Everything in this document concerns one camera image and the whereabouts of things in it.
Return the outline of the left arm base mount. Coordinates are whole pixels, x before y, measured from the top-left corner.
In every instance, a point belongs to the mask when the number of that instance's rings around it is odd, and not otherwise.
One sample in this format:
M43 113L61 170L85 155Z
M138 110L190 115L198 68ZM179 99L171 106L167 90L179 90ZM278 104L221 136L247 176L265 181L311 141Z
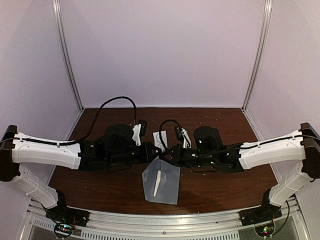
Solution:
M45 208L46 217L54 222L53 232L59 239L70 237L76 226L86 227L90 213L87 210L67 206L65 194L57 190L57 206Z

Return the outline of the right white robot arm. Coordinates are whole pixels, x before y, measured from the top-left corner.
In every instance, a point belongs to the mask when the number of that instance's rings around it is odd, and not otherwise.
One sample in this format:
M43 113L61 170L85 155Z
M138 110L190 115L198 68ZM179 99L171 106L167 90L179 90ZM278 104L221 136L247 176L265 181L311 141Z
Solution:
M259 220L268 220L285 201L306 183L320 177L320 135L308 122L287 135L264 141L223 144L218 129L198 127L193 132L196 143L191 148L189 136L182 126L175 127L180 144L165 147L162 160L179 167L211 166L222 173L240 173L271 163L297 161L289 174L266 191L266 200L256 210Z

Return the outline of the grey-blue envelope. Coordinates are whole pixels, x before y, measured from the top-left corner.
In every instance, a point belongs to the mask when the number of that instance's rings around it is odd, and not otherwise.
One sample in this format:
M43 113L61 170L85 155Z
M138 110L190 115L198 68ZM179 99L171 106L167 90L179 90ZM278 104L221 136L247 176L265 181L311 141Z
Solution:
M153 197L158 170L161 170L161 181ZM181 168L155 158L142 173L144 198L151 203L177 205L180 189Z

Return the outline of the white sticker sheet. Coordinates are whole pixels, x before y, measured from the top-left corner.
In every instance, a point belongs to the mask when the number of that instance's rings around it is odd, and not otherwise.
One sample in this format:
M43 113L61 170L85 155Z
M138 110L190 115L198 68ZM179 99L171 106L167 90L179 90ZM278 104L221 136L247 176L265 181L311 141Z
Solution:
M153 132L153 141L154 141L154 145L161 148L162 152L165 149L165 147L168 146L168 140L167 140L167 132L165 130L161 131L161 137L162 137L162 141L160 138L160 133L159 132Z

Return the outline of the ornate bordered paper sheet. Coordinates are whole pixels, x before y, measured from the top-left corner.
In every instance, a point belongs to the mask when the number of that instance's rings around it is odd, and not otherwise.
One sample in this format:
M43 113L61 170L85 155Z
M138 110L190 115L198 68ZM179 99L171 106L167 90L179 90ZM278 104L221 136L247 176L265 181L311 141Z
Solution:
M155 186L154 186L154 191L153 191L153 197L155 198L159 189L159 185L161 182L161 175L162 175L162 171L158 170L157 171L157 175L156 175L156 179L155 179Z

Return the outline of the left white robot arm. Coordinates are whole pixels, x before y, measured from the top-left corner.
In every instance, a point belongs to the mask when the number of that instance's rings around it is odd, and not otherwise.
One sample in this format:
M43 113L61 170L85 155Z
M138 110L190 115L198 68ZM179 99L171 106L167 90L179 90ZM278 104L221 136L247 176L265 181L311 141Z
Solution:
M151 162L161 149L150 141L143 142L143 122L129 127L111 125L105 135L94 140L81 138L57 141L37 138L9 125L0 140L0 180L15 183L27 196L40 202L61 222L72 218L64 194L49 187L26 166L27 163L55 165L77 171L98 171L116 165L135 165Z

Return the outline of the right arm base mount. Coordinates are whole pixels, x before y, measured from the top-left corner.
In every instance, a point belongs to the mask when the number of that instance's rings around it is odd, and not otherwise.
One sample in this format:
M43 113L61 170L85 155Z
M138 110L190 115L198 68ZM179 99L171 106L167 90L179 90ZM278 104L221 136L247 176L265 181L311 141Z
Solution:
M272 205L268 197L263 198L260 206L239 212L242 226L254 225L255 233L262 238L272 237L276 231L274 220L281 216L281 207Z

